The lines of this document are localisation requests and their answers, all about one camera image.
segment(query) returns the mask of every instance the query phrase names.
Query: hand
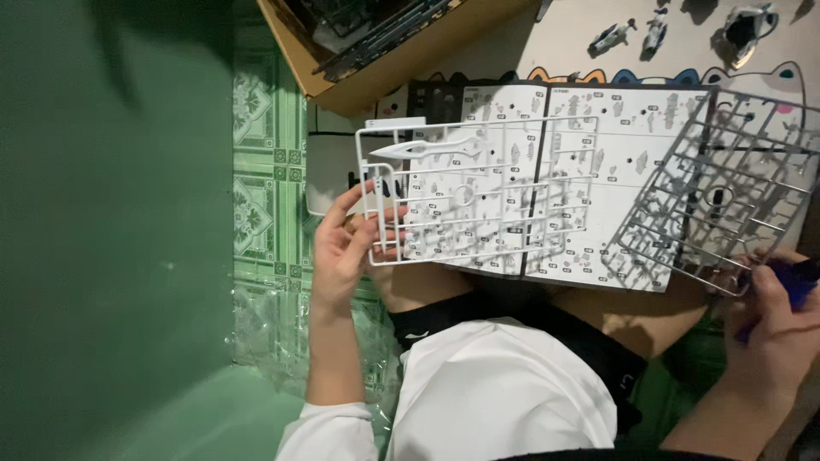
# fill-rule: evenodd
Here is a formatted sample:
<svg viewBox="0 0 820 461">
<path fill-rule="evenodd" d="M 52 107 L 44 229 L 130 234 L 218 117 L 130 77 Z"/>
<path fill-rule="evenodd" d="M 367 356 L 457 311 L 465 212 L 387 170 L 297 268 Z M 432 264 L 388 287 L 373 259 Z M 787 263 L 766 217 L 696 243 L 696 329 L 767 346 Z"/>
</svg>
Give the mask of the hand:
<svg viewBox="0 0 820 461">
<path fill-rule="evenodd" d="M 755 250 L 758 257 L 766 254 Z M 801 262 L 807 258 L 794 252 L 775 252 L 773 258 Z M 744 262 L 750 262 L 751 256 Z M 800 383 L 820 352 L 820 289 L 813 290 L 800 312 L 793 313 L 789 297 L 768 266 L 752 271 L 752 287 L 725 310 L 727 369 L 722 378 L 734 390 L 760 404 L 790 409 Z M 735 334 L 743 325 L 759 320 L 749 343 Z"/>
<path fill-rule="evenodd" d="M 368 193 L 373 191 L 373 181 L 365 183 Z M 316 229 L 314 239 L 312 308 L 350 309 L 350 299 L 356 290 L 366 266 L 366 255 L 373 243 L 379 241 L 378 221 L 364 217 L 348 220 L 350 208 L 362 198 L 362 187 L 355 185 L 341 194 L 325 219 Z M 399 217 L 407 213 L 407 207 L 399 207 Z M 392 222 L 393 208 L 384 211 L 385 220 Z M 388 241 L 396 240 L 394 230 L 385 232 Z M 374 258 L 395 258 L 397 246 L 381 252 L 381 246 L 373 248 Z"/>
</svg>

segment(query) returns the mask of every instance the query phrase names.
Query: person's right hand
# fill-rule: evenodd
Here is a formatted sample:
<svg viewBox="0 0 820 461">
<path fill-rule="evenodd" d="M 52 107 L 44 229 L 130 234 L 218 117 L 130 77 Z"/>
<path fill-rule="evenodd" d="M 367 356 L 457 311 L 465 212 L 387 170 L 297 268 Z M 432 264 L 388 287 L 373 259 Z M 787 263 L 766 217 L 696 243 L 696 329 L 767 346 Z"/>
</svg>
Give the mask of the person's right hand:
<svg viewBox="0 0 820 461">
<path fill-rule="evenodd" d="M 755 253 L 761 257 L 765 251 Z M 790 263 L 808 259 L 788 251 L 772 257 Z M 739 304 L 745 308 L 726 310 L 727 369 L 722 379 L 761 404 L 790 408 L 820 353 L 820 289 L 814 289 L 803 308 L 793 313 L 786 289 L 772 269 L 756 266 L 751 289 Z M 753 320 L 759 323 L 744 345 L 735 334 Z"/>
</svg>

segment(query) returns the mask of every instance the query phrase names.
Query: plastic wrap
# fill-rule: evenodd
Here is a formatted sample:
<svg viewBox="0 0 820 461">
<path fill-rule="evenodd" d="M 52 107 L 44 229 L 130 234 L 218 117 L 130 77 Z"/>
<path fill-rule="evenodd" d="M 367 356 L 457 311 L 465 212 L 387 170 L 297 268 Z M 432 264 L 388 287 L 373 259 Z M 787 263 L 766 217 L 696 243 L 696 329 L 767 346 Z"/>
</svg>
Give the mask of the plastic wrap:
<svg viewBox="0 0 820 461">
<path fill-rule="evenodd" d="M 390 438 L 400 387 L 398 344 L 384 305 L 369 292 L 353 299 L 353 323 L 362 358 L 365 400 L 376 437 Z M 269 377 L 276 389 L 304 397 L 308 380 L 310 294 L 251 281 L 235 282 L 234 361 Z"/>
</svg>

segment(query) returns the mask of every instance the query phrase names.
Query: purple tool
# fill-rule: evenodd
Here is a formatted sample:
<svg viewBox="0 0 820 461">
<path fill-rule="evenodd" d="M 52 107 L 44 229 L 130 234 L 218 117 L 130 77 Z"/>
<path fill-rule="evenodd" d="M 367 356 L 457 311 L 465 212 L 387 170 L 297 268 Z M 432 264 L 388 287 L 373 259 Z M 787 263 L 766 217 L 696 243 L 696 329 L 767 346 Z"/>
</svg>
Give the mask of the purple tool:
<svg viewBox="0 0 820 461">
<path fill-rule="evenodd" d="M 789 294 L 791 311 L 796 312 L 803 308 L 806 299 L 812 290 L 817 288 L 820 280 L 820 258 L 809 258 L 803 262 L 789 264 L 780 260 L 770 261 L 768 266 Z M 746 323 L 735 335 L 735 339 L 743 344 L 749 343 L 749 335 L 758 325 L 758 321 Z"/>
</svg>

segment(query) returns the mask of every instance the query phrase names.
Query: person's left hand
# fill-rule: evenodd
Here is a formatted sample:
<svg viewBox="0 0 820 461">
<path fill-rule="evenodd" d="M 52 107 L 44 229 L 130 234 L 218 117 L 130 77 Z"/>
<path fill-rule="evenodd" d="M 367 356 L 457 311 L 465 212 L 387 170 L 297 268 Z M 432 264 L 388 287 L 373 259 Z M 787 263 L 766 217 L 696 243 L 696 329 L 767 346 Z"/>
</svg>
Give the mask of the person's left hand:
<svg viewBox="0 0 820 461">
<path fill-rule="evenodd" d="M 365 183 L 368 193 L 373 191 L 373 181 Z M 350 309 L 350 299 L 367 264 L 367 251 L 379 241 L 379 222 L 371 219 L 348 220 L 350 208 L 362 198 L 362 187 L 355 185 L 341 194 L 325 219 L 316 229 L 313 257 L 312 308 Z M 407 207 L 399 207 L 399 217 L 407 213 Z M 393 221 L 393 208 L 384 211 L 385 220 Z M 387 241 L 396 240 L 395 230 L 385 232 Z M 380 245 L 373 247 L 374 258 L 395 258 L 398 245 L 382 253 Z"/>
</svg>

